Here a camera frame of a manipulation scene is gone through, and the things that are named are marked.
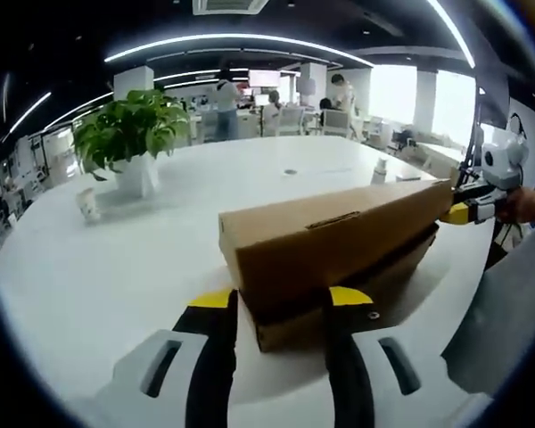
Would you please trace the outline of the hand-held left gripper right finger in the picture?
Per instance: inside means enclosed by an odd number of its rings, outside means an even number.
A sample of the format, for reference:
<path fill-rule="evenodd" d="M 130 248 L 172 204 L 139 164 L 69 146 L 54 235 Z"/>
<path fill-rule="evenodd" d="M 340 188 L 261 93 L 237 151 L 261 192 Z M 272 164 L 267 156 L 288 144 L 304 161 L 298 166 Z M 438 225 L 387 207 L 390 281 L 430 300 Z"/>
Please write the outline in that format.
<path fill-rule="evenodd" d="M 335 286 L 324 304 L 325 366 L 335 427 L 453 427 L 464 392 L 440 358 L 412 360 L 396 338 L 365 332 L 379 319 L 361 291 Z"/>

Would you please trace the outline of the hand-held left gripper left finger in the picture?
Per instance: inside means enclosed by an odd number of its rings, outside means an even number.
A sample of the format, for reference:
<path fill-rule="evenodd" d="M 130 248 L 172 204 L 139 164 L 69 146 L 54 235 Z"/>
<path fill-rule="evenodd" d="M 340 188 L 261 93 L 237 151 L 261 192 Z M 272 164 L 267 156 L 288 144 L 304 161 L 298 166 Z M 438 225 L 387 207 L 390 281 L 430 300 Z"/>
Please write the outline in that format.
<path fill-rule="evenodd" d="M 103 427 L 225 427 L 236 369 L 234 289 L 192 300 L 170 330 L 114 366 L 95 396 Z"/>

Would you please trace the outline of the person's right hand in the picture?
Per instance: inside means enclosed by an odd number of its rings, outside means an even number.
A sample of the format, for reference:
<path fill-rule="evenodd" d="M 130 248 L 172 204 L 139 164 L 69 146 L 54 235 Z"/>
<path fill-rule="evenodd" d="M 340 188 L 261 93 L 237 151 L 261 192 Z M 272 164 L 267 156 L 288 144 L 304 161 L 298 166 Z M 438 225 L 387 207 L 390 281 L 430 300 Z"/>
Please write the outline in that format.
<path fill-rule="evenodd" d="M 515 189 L 506 197 L 496 217 L 504 223 L 535 223 L 535 189 Z"/>

